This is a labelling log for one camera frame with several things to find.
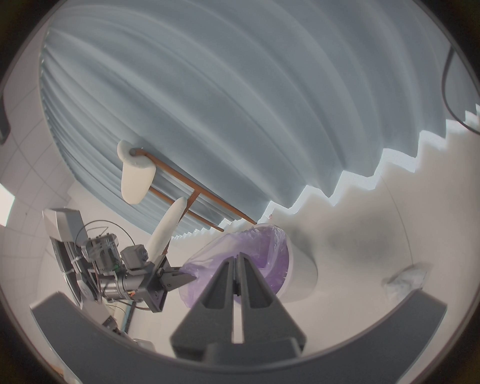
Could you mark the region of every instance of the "curtain fold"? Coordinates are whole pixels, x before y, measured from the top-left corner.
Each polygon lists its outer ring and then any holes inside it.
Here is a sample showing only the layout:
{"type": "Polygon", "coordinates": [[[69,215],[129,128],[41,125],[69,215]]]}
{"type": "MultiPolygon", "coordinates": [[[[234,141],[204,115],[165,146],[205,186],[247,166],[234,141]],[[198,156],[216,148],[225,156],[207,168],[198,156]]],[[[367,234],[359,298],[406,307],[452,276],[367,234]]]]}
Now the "curtain fold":
{"type": "MultiPolygon", "coordinates": [[[[70,0],[49,27],[41,95],[77,180],[151,233],[168,204],[122,200],[119,140],[259,219],[305,185],[331,195],[343,170],[371,176],[384,148],[416,156],[421,130],[444,137],[448,47],[406,0],[70,0]]],[[[459,116],[480,102],[458,61],[447,86],[459,116]]],[[[160,171],[154,186],[189,194],[160,171]]],[[[203,227],[186,216],[177,233],[203,227]]]]}

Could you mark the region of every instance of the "bright light panel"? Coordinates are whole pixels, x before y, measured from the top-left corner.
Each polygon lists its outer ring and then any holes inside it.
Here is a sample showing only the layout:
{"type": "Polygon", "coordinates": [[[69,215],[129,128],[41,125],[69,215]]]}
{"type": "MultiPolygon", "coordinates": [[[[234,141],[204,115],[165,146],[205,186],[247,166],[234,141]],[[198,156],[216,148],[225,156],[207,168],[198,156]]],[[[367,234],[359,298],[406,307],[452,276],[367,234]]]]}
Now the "bright light panel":
{"type": "Polygon", "coordinates": [[[4,227],[7,225],[8,216],[12,210],[15,196],[13,196],[7,189],[0,184],[0,224],[4,227]]]}

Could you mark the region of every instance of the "purple trash bag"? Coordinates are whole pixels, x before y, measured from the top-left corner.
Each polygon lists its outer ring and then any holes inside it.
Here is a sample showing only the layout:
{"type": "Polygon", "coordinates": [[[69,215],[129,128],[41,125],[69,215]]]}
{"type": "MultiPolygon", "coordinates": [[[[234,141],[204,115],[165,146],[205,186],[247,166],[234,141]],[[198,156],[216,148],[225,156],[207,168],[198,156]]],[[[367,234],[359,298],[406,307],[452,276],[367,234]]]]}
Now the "purple trash bag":
{"type": "Polygon", "coordinates": [[[288,271],[287,236],[273,225],[229,233],[212,241],[180,268],[197,279],[179,288],[180,297],[191,308],[222,262],[242,252],[249,255],[276,294],[288,271]]]}

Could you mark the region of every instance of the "clear plastic bag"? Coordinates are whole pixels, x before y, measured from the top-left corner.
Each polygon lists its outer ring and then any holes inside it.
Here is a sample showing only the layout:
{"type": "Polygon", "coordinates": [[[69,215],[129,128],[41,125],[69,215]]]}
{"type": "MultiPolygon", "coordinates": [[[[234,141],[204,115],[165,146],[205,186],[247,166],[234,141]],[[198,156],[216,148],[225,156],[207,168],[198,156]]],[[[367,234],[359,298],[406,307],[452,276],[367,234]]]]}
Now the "clear plastic bag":
{"type": "Polygon", "coordinates": [[[179,288],[180,297],[191,308],[222,262],[242,252],[249,255],[274,293],[282,287],[288,271],[287,236],[273,225],[258,225],[243,232],[226,234],[203,247],[180,271],[197,279],[179,288]]]}

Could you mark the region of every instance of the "white floor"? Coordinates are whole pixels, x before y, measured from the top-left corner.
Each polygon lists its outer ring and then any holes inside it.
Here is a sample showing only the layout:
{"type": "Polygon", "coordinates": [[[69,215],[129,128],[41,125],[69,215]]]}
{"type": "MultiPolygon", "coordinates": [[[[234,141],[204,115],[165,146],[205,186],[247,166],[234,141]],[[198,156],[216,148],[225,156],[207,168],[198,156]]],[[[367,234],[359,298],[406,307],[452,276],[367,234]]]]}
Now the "white floor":
{"type": "MultiPolygon", "coordinates": [[[[448,310],[401,383],[420,373],[457,329],[480,282],[480,137],[452,127],[446,149],[421,146],[415,173],[387,163],[374,190],[347,188],[335,206],[311,196],[294,215],[273,211],[269,221],[318,266],[314,294],[286,305],[307,335],[304,354],[338,344],[385,316],[395,304],[382,280],[413,263],[429,268],[424,289],[448,310]]],[[[182,265],[208,241],[202,233],[175,239],[170,263],[182,265]]],[[[168,338],[187,311],[173,291],[164,312],[136,311],[129,335],[173,356],[168,338]]]]}

